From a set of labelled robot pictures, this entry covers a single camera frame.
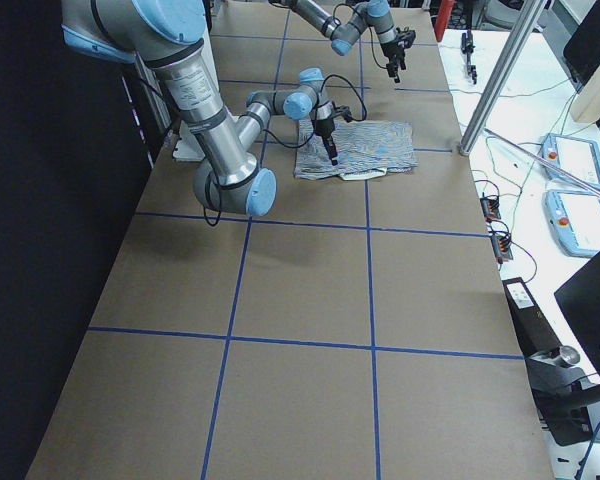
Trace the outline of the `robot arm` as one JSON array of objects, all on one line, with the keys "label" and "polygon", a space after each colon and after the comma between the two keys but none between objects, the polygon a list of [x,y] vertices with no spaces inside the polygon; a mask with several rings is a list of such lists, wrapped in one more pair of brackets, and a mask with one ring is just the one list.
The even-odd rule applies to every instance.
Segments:
[{"label": "robot arm", "polygon": [[336,9],[327,12],[315,1],[269,1],[299,15],[331,42],[331,48],[346,56],[367,30],[374,32],[386,58],[383,69],[395,83],[400,82],[399,72],[406,70],[406,53],[416,38],[411,29],[400,29],[395,23],[388,1],[362,1],[350,5],[352,13],[347,22],[336,16]]},{"label": "robot arm", "polygon": [[88,56],[120,63],[141,59],[164,82],[182,121],[204,154],[193,190],[206,209],[263,216],[277,191],[274,173],[260,167],[248,149],[270,118],[315,117],[314,130],[331,160],[333,105],[317,69],[294,90],[263,91],[233,118],[204,61],[207,27],[200,1],[64,1],[62,29],[67,45]]}]

